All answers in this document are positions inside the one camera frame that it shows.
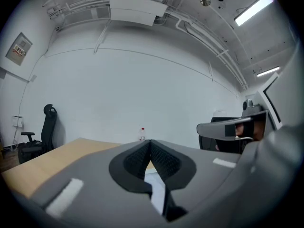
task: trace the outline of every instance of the wall-mounted fixture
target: wall-mounted fixture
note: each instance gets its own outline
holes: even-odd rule
[[[21,66],[24,57],[27,55],[29,49],[33,44],[26,38],[23,33],[20,33],[13,44],[10,46],[6,57]]]

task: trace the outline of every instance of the ceiling light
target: ceiling light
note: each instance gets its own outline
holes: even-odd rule
[[[257,74],[257,76],[260,77],[260,76],[263,76],[263,75],[265,75],[265,74],[270,74],[270,73],[275,72],[275,71],[277,71],[277,70],[279,70],[279,69],[280,69],[280,67],[277,66],[277,67],[272,68],[272,69],[270,69],[270,70],[267,70],[267,71],[265,71],[265,72],[263,72],[263,73],[259,73],[259,74]]]
[[[274,0],[258,0],[251,6],[249,6],[245,11],[243,11],[240,15],[238,15],[234,20],[238,26],[241,26],[245,23],[248,19],[254,16],[256,13],[261,11],[267,5],[272,3]]]

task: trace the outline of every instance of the wooden desk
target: wooden desk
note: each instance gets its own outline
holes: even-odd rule
[[[98,151],[111,149],[120,143],[100,142],[79,138],[28,162],[2,173],[6,184],[27,198],[47,179],[79,158]],[[150,162],[147,169],[153,169]]]

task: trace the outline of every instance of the office chair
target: office chair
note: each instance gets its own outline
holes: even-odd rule
[[[23,148],[19,147],[18,149],[18,159],[20,164],[54,149],[52,138],[57,119],[57,111],[52,104],[48,104],[44,107],[43,112],[46,115],[46,118],[41,132],[41,141],[33,140],[32,136],[35,134],[32,132],[21,133],[21,135],[28,136],[29,142],[27,142]]]

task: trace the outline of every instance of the water bottle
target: water bottle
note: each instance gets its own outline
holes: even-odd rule
[[[146,139],[146,132],[144,130],[144,127],[142,127],[139,133],[139,140],[145,140],[145,139]]]

